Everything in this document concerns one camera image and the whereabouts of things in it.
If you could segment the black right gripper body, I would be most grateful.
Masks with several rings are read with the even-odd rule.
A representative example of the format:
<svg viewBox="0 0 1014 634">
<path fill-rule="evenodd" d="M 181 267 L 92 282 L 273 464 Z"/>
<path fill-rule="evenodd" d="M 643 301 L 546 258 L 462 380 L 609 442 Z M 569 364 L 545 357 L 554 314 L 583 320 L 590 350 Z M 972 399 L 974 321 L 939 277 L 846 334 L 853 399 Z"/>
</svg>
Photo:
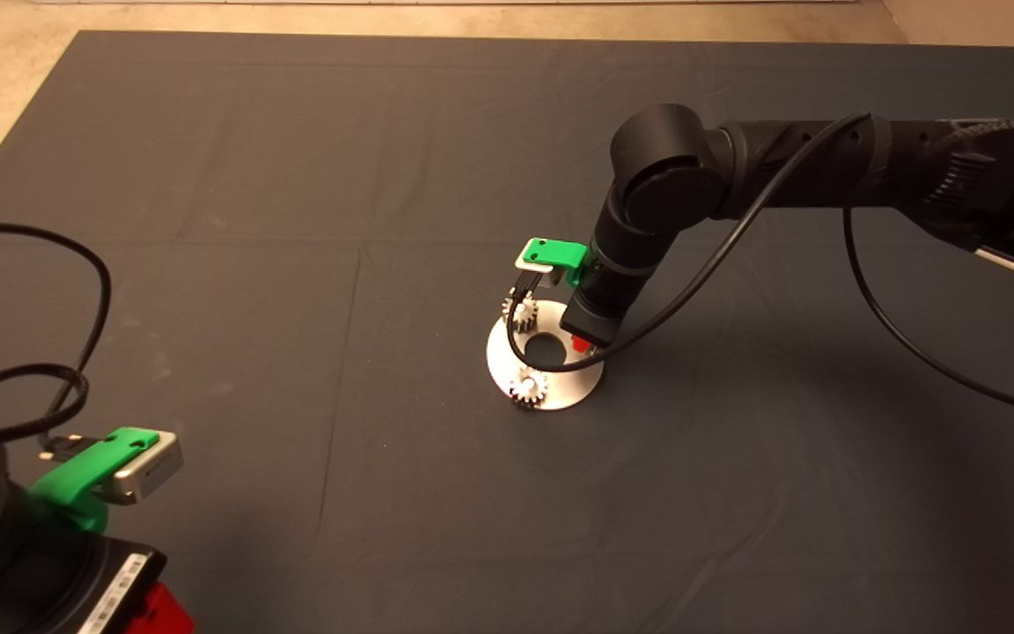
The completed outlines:
<svg viewBox="0 0 1014 634">
<path fill-rule="evenodd" d="M 645 284 L 645 269 L 584 265 L 560 319 L 560 328 L 595 346 L 613 344 L 624 318 Z"/>
</svg>

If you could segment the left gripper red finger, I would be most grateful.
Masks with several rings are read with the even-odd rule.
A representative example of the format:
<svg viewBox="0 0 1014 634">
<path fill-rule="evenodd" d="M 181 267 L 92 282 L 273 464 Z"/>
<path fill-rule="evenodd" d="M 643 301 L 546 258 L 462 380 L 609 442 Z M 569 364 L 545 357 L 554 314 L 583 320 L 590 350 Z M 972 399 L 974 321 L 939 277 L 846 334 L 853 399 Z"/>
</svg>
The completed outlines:
<svg viewBox="0 0 1014 634">
<path fill-rule="evenodd" d="M 162 582 L 154 582 L 124 631 L 128 634 L 190 634 L 195 621 Z"/>
</svg>

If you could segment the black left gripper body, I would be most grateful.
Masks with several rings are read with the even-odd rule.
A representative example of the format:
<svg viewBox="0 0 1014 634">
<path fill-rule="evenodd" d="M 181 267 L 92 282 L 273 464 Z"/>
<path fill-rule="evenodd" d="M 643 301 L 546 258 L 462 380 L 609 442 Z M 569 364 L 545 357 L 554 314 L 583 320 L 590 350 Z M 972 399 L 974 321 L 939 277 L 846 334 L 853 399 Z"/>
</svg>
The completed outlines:
<svg viewBox="0 0 1014 634">
<path fill-rule="evenodd" d="M 52 515 L 11 517 L 0 525 L 0 633 L 128 633 L 166 563 L 150 545 Z"/>
</svg>

